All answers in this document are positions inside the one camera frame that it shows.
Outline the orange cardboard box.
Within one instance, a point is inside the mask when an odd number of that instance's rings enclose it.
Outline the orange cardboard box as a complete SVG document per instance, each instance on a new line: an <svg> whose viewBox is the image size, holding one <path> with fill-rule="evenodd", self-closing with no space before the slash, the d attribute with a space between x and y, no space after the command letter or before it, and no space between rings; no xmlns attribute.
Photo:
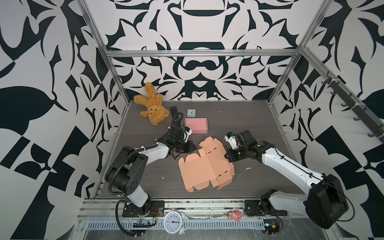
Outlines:
<svg viewBox="0 0 384 240"><path fill-rule="evenodd" d="M212 137L206 138L197 153L179 159L179 169L186 190L202 190L209 185L221 189L230 184L235 175L234 165L225 158L223 144Z"/></svg>

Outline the pink cardboard box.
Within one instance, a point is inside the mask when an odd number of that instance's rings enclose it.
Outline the pink cardboard box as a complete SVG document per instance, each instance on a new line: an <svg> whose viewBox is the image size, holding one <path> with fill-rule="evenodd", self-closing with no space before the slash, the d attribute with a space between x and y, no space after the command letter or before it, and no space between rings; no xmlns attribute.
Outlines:
<svg viewBox="0 0 384 240"><path fill-rule="evenodd" d="M208 133L208 119L207 118L186 118L185 126L192 130L193 134L207 134Z"/></svg>

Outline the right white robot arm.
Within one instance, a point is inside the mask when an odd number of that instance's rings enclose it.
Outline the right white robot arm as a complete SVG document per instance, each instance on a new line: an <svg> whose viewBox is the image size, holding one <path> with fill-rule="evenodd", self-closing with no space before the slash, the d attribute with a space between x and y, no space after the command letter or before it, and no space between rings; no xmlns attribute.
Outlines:
<svg viewBox="0 0 384 240"><path fill-rule="evenodd" d="M258 202L245 202L246 215L279 218L292 212L308 217L323 229L329 229L352 206L337 177L319 174L300 165L275 145L267 141L258 142L249 131L239 134L229 132L225 141L231 146L225 154L229 162L256 160L276 170L303 191L300 195L270 190Z"/></svg>

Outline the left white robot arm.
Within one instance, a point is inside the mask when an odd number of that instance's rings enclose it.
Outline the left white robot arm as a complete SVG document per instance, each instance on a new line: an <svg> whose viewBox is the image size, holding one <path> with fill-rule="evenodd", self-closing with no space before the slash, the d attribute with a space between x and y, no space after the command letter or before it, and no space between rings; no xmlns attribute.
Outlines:
<svg viewBox="0 0 384 240"><path fill-rule="evenodd" d="M192 133L188 127L168 127L150 146L122 148L105 175L109 195L121 197L138 208L148 206L150 196L140 185L146 166L175 153L195 151L197 146L189 139Z"/></svg>

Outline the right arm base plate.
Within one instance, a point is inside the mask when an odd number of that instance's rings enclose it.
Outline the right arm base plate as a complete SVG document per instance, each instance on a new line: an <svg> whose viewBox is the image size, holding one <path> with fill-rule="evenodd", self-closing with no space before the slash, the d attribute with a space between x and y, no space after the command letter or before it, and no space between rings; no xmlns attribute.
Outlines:
<svg viewBox="0 0 384 240"><path fill-rule="evenodd" d="M275 210L269 200L245 200L244 212L249 217L255 216L287 216L284 210Z"/></svg>

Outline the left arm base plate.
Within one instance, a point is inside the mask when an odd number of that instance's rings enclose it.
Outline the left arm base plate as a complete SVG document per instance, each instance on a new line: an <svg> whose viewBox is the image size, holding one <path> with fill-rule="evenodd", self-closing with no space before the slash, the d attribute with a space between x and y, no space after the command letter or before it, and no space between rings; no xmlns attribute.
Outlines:
<svg viewBox="0 0 384 240"><path fill-rule="evenodd" d="M164 201L151 201L145 203L142 207L138 207L134 204L127 204L124 206L122 216L124 218L134 218L141 216L152 216L153 212L163 212L165 207Z"/></svg>

